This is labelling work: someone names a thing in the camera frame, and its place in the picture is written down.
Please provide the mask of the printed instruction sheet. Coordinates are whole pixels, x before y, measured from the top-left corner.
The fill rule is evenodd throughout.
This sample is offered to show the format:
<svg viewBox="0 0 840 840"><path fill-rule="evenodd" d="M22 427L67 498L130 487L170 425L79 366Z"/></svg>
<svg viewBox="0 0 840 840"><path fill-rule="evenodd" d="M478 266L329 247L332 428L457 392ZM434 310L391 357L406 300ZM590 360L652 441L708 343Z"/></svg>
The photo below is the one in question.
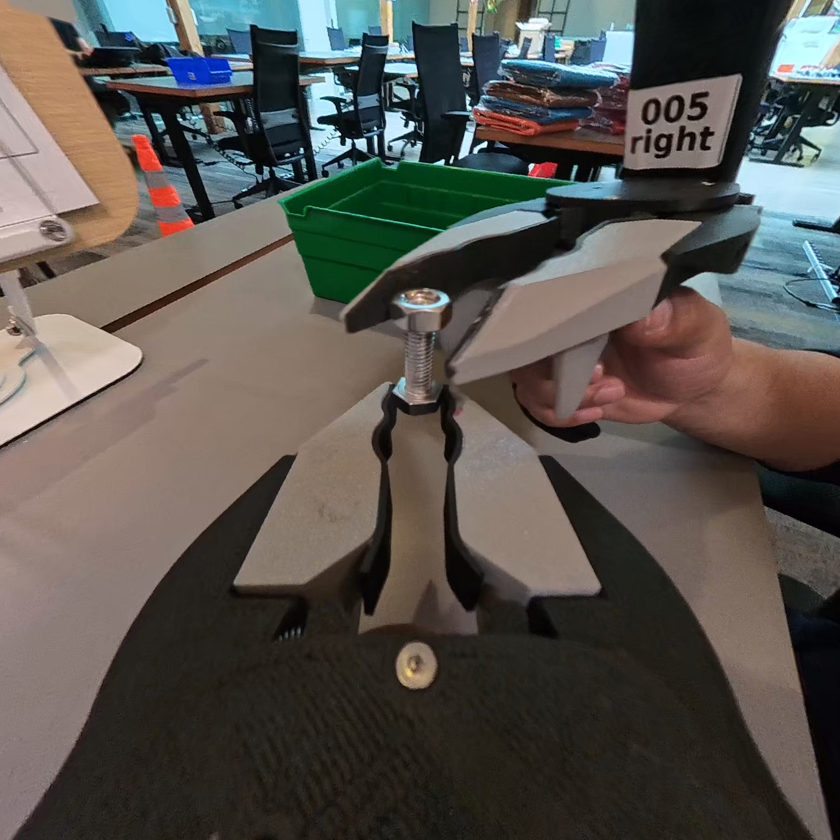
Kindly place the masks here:
<svg viewBox="0 0 840 840"><path fill-rule="evenodd" d="M21 263L70 245L68 215L99 200L1 69L1 262Z"/></svg>

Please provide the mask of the dark grey office chair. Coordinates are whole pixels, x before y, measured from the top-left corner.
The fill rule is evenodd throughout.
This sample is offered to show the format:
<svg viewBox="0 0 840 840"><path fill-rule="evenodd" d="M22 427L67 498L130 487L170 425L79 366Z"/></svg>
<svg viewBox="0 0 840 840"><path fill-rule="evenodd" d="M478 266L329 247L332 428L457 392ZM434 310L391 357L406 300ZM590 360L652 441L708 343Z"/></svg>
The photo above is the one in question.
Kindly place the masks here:
<svg viewBox="0 0 840 840"><path fill-rule="evenodd" d="M825 532L838 533L839 462L807 471L757 468L763 504Z"/></svg>

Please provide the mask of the orange traffic cone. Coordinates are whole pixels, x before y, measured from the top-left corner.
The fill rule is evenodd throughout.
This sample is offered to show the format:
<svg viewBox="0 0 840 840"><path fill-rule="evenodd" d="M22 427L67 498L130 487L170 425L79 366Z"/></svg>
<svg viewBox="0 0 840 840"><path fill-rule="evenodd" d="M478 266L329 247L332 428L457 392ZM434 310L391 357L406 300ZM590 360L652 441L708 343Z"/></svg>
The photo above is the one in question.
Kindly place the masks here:
<svg viewBox="0 0 840 840"><path fill-rule="evenodd" d="M131 140L161 236L169 237L194 228L195 224L185 210L178 192L168 181L150 139L144 134L136 133L132 135Z"/></svg>

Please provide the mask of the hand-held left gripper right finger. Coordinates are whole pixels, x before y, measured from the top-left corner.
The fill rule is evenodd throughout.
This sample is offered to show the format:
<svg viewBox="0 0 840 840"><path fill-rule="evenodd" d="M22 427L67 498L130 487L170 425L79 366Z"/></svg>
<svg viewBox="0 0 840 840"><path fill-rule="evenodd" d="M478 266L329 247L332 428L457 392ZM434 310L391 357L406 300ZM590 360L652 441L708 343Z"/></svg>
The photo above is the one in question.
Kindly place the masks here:
<svg viewBox="0 0 840 840"><path fill-rule="evenodd" d="M484 408L445 387L441 428L446 577L468 612L485 590L534 598L602 591L537 452Z"/></svg>

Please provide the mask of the black office chair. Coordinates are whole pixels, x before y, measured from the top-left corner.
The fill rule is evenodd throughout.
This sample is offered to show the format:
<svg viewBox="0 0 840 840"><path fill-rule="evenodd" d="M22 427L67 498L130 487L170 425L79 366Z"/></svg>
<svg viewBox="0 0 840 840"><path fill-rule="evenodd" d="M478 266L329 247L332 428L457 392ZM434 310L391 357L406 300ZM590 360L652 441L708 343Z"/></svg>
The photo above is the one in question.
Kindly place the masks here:
<svg viewBox="0 0 840 840"><path fill-rule="evenodd" d="M317 124L338 131L350 148L322 165L322 177L330 166L339 169L346 161L352 166L378 157L385 162L385 98L383 83L388 47L381 36L364 35L358 67L350 84L350 97L324 97L334 113L317 118Z"/></svg>
<svg viewBox="0 0 840 840"><path fill-rule="evenodd" d="M515 155L497 151L460 153L471 111L467 109L458 27L413 22L413 47L423 123L420 162L527 175L528 164Z"/></svg>
<svg viewBox="0 0 840 840"><path fill-rule="evenodd" d="M236 152L255 168L257 182L233 196L266 197L317 179L306 93L301 86L298 36L291 31L249 28L253 94L234 102L226 113L236 133L217 143L220 152Z"/></svg>

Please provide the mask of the green plastic bin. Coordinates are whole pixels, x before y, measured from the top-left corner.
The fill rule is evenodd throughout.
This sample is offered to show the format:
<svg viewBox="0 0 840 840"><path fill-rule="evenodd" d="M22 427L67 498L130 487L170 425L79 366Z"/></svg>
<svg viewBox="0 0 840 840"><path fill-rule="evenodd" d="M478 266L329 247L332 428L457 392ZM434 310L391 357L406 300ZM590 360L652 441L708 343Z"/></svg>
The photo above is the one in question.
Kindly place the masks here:
<svg viewBox="0 0 840 840"><path fill-rule="evenodd" d="M279 200L313 295L349 303L409 251L468 217L566 181L373 159Z"/></svg>

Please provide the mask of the stack of folded cloths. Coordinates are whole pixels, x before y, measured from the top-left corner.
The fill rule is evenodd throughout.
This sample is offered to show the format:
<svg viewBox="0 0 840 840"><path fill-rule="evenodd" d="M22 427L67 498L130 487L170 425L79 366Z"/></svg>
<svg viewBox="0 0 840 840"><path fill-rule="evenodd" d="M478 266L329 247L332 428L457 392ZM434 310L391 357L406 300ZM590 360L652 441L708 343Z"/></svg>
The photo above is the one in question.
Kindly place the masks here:
<svg viewBox="0 0 840 840"><path fill-rule="evenodd" d="M571 130L625 131L630 66L504 59L472 109L479 126L537 137Z"/></svg>

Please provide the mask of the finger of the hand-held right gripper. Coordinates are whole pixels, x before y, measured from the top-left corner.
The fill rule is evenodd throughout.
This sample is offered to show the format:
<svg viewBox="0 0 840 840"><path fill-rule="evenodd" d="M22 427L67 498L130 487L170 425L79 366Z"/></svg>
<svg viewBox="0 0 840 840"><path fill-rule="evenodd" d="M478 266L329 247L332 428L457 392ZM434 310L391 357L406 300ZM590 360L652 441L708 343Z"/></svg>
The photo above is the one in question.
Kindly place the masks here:
<svg viewBox="0 0 840 840"><path fill-rule="evenodd" d="M386 322L406 326L395 299L404 292L430 289L452 303L453 323L444 328L447 368L480 330L501 289L561 252L561 212L535 207L485 213L429 239L385 269L341 313L347 333Z"/></svg>
<svg viewBox="0 0 840 840"><path fill-rule="evenodd" d="M554 413L569 418L584 399L608 336L647 316L666 273L663 257L696 219L637 219L601 225L572 251L550 257L500 288L447 360L465 385L552 361Z"/></svg>

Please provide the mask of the small blue bin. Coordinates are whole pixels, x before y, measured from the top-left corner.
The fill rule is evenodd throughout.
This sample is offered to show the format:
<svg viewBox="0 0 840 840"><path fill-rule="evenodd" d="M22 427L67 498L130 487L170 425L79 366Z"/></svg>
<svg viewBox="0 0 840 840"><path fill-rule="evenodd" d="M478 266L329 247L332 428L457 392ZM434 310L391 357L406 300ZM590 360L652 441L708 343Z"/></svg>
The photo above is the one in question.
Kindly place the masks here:
<svg viewBox="0 0 840 840"><path fill-rule="evenodd" d="M180 85L212 86L231 81L233 70L226 59L203 56L169 56L166 65Z"/></svg>

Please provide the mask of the person's right hand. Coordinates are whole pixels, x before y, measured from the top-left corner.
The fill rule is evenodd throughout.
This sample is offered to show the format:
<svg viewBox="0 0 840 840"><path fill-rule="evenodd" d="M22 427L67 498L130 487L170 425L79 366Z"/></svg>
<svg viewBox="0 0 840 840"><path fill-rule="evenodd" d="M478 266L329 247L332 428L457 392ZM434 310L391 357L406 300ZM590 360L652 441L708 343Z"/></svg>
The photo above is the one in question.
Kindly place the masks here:
<svg viewBox="0 0 840 840"><path fill-rule="evenodd" d="M578 407L555 412L551 360L511 373L521 408L546 427L653 424L714 390L732 363L724 311L685 286L645 318L611 333Z"/></svg>

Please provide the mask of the silver hex bolt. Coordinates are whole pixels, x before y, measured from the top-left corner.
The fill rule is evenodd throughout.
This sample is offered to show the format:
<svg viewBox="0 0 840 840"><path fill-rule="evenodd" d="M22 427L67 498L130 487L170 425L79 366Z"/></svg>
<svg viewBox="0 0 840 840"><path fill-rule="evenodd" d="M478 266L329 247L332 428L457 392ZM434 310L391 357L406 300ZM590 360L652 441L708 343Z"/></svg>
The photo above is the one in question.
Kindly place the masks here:
<svg viewBox="0 0 840 840"><path fill-rule="evenodd" d="M408 416L436 413L443 387L434 379L437 332L407 331L403 375L392 387L397 408Z"/></svg>

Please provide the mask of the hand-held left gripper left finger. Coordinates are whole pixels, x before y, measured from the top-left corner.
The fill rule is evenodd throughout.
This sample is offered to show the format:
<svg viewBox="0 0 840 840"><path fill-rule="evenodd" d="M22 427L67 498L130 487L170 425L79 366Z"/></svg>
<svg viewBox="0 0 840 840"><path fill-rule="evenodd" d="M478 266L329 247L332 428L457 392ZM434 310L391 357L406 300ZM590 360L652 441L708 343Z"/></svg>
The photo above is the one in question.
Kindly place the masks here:
<svg viewBox="0 0 840 840"><path fill-rule="evenodd" d="M234 579L237 593L361 599L374 613L392 553L392 388L377 386L299 448Z"/></svg>

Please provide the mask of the wooden instruction board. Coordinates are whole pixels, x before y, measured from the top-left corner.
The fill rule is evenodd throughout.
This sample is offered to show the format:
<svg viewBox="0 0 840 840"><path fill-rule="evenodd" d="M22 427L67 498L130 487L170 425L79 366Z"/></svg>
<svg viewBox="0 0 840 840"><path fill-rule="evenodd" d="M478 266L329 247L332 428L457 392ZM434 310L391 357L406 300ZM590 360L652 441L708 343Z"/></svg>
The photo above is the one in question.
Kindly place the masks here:
<svg viewBox="0 0 840 840"><path fill-rule="evenodd" d="M75 248L60 246L23 265L113 241L140 205L127 152L47 16L2 2L1 26L2 68L99 200L68 215L77 231Z"/></svg>

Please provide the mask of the person's dark clothing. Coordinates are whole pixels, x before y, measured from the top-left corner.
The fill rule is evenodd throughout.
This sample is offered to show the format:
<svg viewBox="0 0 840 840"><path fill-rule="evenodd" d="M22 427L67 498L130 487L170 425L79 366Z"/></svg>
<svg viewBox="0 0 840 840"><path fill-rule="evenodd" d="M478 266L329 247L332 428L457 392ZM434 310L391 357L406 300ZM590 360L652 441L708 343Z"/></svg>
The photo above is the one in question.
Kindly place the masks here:
<svg viewBox="0 0 840 840"><path fill-rule="evenodd" d="M780 575L786 619L833 838L839 838L839 592Z"/></svg>

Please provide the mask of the person's right forearm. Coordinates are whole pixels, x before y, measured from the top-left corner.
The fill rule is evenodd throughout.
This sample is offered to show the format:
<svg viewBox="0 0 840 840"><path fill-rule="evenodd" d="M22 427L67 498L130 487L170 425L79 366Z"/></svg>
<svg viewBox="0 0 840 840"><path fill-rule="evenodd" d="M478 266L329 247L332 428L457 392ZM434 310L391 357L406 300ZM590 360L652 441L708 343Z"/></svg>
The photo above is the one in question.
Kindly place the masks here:
<svg viewBox="0 0 840 840"><path fill-rule="evenodd" d="M736 339L709 439L784 471L839 459L839 360Z"/></svg>

